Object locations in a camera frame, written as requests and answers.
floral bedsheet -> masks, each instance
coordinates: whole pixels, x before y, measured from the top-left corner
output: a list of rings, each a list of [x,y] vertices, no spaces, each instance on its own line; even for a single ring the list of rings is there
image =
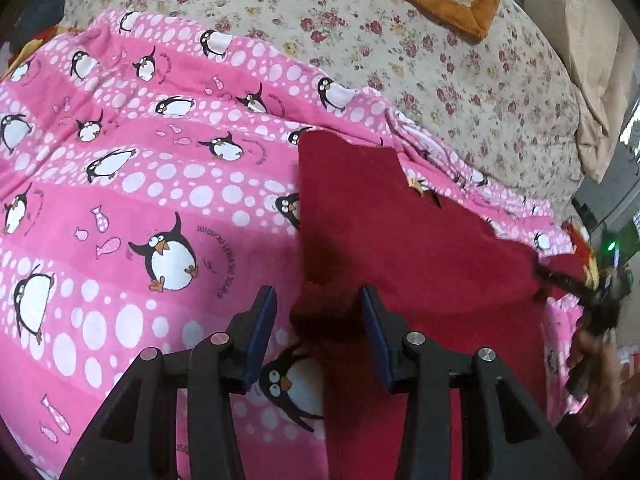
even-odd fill
[[[559,221],[571,214],[582,181],[574,87],[513,0],[502,0],[477,44],[404,0],[67,0],[64,24],[86,27],[107,7],[185,16],[268,40],[345,86],[383,91],[469,164],[549,199]]]

penguin print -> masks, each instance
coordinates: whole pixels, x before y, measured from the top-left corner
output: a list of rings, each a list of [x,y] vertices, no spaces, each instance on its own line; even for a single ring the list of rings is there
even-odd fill
[[[156,113],[184,117],[196,105],[193,99],[185,99],[182,96],[169,97],[156,105]]]
[[[170,231],[156,233],[144,245],[129,242],[132,251],[145,257],[146,272],[151,278],[149,290],[182,290],[198,277],[196,255],[181,228],[182,221],[176,212]]]
[[[14,309],[18,335],[22,335],[22,329],[36,336],[38,344],[42,343],[42,320],[49,301],[49,291],[53,288],[55,279],[48,274],[36,272],[15,285]]]
[[[226,50],[229,48],[233,38],[233,36],[216,32],[210,28],[202,33],[200,37],[200,46],[202,47],[205,57],[209,57],[209,54],[213,54],[214,56],[221,56],[222,59],[225,59]]]
[[[296,229],[300,229],[300,195],[291,193],[287,196],[279,196],[276,199],[276,209],[284,218],[291,222]]]
[[[289,137],[287,138],[287,142],[289,144],[293,144],[294,146],[297,146],[298,143],[300,142],[300,136],[304,132],[308,132],[311,129],[312,129],[311,126],[305,126],[304,128],[300,128],[299,130],[296,130],[295,132],[291,132],[289,134]]]
[[[133,10],[131,12],[126,12],[120,20],[120,30],[118,33],[131,32],[133,24],[136,22],[139,15],[139,12],[134,12]]]
[[[233,141],[231,132],[227,132],[226,137],[217,137],[207,142],[199,140],[198,144],[207,146],[211,155],[227,162],[235,162],[244,155],[242,146]]]
[[[12,155],[15,147],[33,131],[33,126],[27,124],[23,114],[5,115],[0,121],[0,140]]]
[[[476,184],[476,186],[478,186],[478,187],[486,186],[489,183],[489,181],[484,176],[484,174],[482,174],[478,170],[473,170],[472,171],[472,173],[471,173],[471,182]]]
[[[156,53],[156,47],[151,51],[148,56],[143,56],[140,62],[133,63],[133,67],[136,69],[136,76],[142,81],[151,81],[156,74],[156,60],[154,54]]]
[[[97,60],[82,50],[76,50],[71,58],[71,72],[69,75],[73,77],[76,74],[80,79],[84,79],[96,65],[98,65]]]
[[[338,85],[333,79],[323,77],[318,81],[318,94],[320,95],[320,102],[325,110],[329,109],[327,107],[329,104],[343,112],[347,104],[349,104],[356,95],[356,91]]]
[[[11,74],[11,81],[14,83],[17,83],[18,81],[20,81],[24,76],[27,75],[27,72],[29,71],[30,66],[31,66],[30,59],[22,63],[18,68],[14,70],[14,73]]]
[[[248,93],[246,97],[236,97],[236,100],[255,114],[267,113],[267,107],[262,101],[262,83],[260,83],[260,88],[255,94]]]
[[[81,142],[91,142],[94,140],[102,130],[102,117],[104,116],[104,110],[100,111],[100,117],[97,121],[82,121],[76,120],[78,124],[78,140]]]
[[[548,251],[551,248],[549,237],[544,233],[536,233],[533,243],[540,251]]]
[[[130,150],[113,150],[101,158],[91,161],[86,167],[86,177],[91,184],[96,178],[105,176],[112,180],[127,161],[136,154],[135,148]]]
[[[303,418],[322,420],[320,365],[300,344],[287,348],[265,365],[258,386],[267,399],[303,430],[314,430]]]
[[[9,205],[4,204],[4,227],[2,228],[4,234],[14,234],[27,215],[27,193],[30,189],[31,184],[24,193],[16,195]]]

pink blanket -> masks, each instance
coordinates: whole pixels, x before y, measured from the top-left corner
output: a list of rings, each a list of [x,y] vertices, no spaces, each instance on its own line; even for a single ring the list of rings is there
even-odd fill
[[[321,375],[287,320],[302,280],[302,135],[395,147],[412,186],[541,255],[572,250],[548,203],[468,167],[379,92],[186,20],[104,12],[0,85],[0,117],[0,412],[50,475],[143,348],[192,348],[270,284],[280,308],[264,369],[232,399],[246,475],[327,478]],[[548,303],[552,420],[567,408],[559,360],[578,313],[575,298]]]

red towel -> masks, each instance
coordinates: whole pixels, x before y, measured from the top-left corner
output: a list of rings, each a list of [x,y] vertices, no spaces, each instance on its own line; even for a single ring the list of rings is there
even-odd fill
[[[357,301],[365,283],[444,348],[494,348],[544,408],[536,251],[498,240],[447,198],[420,196],[392,149],[315,132],[299,155],[306,281],[290,319],[324,370],[330,478],[391,480],[398,460],[406,398],[386,394],[374,376]],[[581,276],[571,259],[553,267]],[[460,456],[459,432],[454,424],[452,457]]]

metal screw head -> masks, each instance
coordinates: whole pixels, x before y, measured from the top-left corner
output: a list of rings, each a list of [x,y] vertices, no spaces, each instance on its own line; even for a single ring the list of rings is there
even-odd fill
[[[229,342],[229,334],[226,332],[216,332],[211,336],[210,341],[214,345],[223,345]]]
[[[409,332],[406,335],[406,340],[412,345],[421,345],[427,341],[427,338],[425,338],[424,334],[421,334],[420,332]]]
[[[158,350],[149,346],[148,348],[145,348],[142,352],[140,352],[140,359],[142,359],[143,361],[151,361],[152,359],[155,359],[157,355]]]
[[[482,361],[490,363],[495,359],[495,352],[491,348],[481,348],[478,350],[478,356]]]

